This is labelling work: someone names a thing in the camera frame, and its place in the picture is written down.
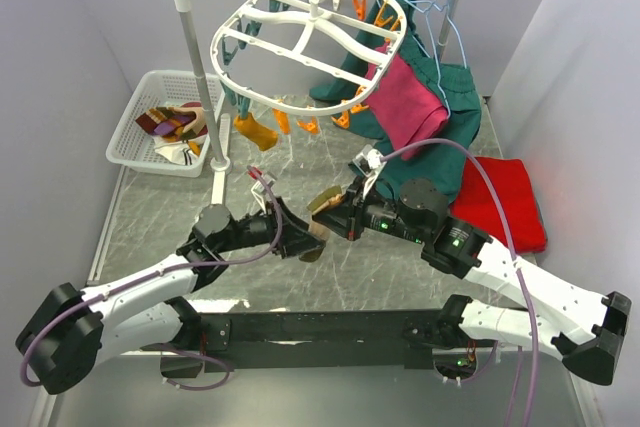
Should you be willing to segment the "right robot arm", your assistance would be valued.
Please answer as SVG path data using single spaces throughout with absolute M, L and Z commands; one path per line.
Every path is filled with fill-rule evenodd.
M 371 229 L 419 244 L 422 259 L 432 268 L 515 302 L 515 307 L 504 308 L 451 296 L 438 324 L 447 344 L 474 339 L 537 347 L 592 384 L 612 384 L 630 299 L 619 292 L 583 289 L 512 256 L 497 238 L 451 216 L 446 197 L 430 181 L 407 181 L 391 201 L 357 178 L 348 190 L 327 189 L 308 209 L 315 222 L 349 241 Z

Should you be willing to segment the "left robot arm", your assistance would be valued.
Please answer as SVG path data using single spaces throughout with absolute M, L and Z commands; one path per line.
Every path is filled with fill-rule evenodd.
M 198 215 L 186 243 L 157 264 L 91 288 L 53 288 L 16 338 L 20 379 L 55 395 L 123 352 L 154 344 L 189 348 L 199 339 L 200 317 L 184 297 L 232 266 L 222 254 L 260 247 L 248 259 L 255 262 L 268 254 L 302 257 L 325 245 L 280 198 L 241 219 L 211 204 Z

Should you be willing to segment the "white plastic basket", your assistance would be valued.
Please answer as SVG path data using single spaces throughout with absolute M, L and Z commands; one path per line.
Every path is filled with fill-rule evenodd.
M 146 73 L 133 92 L 106 149 L 107 159 L 141 173 L 195 178 L 209 149 L 195 75 Z

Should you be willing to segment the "pink garment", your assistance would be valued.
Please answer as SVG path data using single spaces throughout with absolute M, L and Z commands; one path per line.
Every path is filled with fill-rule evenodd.
M 365 104 L 373 112 L 394 150 L 435 137 L 447 124 L 443 102 L 397 54 Z

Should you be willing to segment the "white sock black stripes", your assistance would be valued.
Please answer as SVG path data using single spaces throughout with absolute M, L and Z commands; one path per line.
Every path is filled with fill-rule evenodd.
M 154 152 L 172 164 L 192 166 L 200 157 L 201 147 L 193 141 L 157 143 Z

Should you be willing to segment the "maroon orange striped sock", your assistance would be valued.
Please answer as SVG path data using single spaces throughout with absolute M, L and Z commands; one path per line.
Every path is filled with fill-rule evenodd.
M 146 134 L 167 142 L 191 141 L 208 133 L 204 109 L 199 102 L 151 108 L 135 122 Z

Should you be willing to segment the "yellow sock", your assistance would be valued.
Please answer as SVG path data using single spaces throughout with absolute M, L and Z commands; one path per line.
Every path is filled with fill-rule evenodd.
M 241 135 L 254 143 L 260 151 L 267 151 L 278 142 L 278 134 L 256 121 L 251 114 L 247 114 L 245 117 L 237 115 L 234 119 L 234 126 Z

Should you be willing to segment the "orange clothespin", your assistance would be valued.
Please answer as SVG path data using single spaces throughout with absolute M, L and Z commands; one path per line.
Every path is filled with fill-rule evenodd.
M 273 115 L 274 115 L 274 118 L 276 119 L 280 132 L 283 135 L 289 135 L 290 124 L 289 124 L 289 118 L 287 113 L 278 109 L 273 109 Z
M 298 119 L 296 121 L 298 127 L 311 135 L 317 135 L 320 132 L 319 122 L 316 117 L 307 119 Z

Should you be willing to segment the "red folded cloth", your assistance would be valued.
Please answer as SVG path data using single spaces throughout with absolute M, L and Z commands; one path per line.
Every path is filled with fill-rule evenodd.
M 546 249 L 547 235 L 539 213 L 530 178 L 519 159 L 479 157 L 503 207 L 518 254 L 540 253 Z M 506 243 L 498 209 L 479 170 L 465 163 L 459 194 L 451 205 L 453 216 L 469 222 Z

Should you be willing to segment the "green garment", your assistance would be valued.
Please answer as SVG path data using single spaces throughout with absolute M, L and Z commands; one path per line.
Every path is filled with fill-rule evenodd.
M 397 54 L 413 69 L 417 78 L 442 102 L 436 87 L 436 67 L 433 59 L 420 49 L 422 40 L 416 33 L 414 10 L 402 0 L 396 0 L 407 15 L 409 32 Z M 464 148 L 474 141 L 481 124 L 482 108 L 471 70 L 462 65 L 442 63 L 442 86 L 448 95 L 452 115 L 446 126 L 432 138 L 447 139 Z M 373 139 L 374 148 L 383 155 L 394 151 L 389 138 L 367 106 L 363 111 L 349 115 L 345 129 L 360 137 Z M 381 179 L 387 183 L 383 194 L 392 197 L 400 186 L 413 178 L 426 178 L 437 189 L 454 201 L 461 189 L 466 162 L 463 153 L 442 143 L 420 146 L 391 159 L 384 168 Z

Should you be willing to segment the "black base bar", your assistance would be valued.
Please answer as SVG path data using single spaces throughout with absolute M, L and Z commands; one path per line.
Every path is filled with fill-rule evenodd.
M 402 366 L 431 369 L 435 349 L 470 343 L 459 324 L 471 303 L 452 295 L 440 309 L 197 313 L 165 343 L 201 351 L 235 369 Z

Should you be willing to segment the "beige sock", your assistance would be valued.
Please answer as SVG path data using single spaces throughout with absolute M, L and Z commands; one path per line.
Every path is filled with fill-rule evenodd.
M 313 216 L 319 213 L 328 211 L 329 209 L 337 206 L 343 198 L 342 187 L 340 185 L 334 185 L 320 194 L 318 194 L 307 205 L 307 210 L 310 213 L 310 219 L 308 223 L 308 232 L 318 237 L 322 241 L 320 247 L 315 248 L 312 251 L 306 252 L 299 257 L 302 262 L 312 263 L 317 261 L 322 255 L 326 242 L 330 237 L 330 230 L 313 220 Z

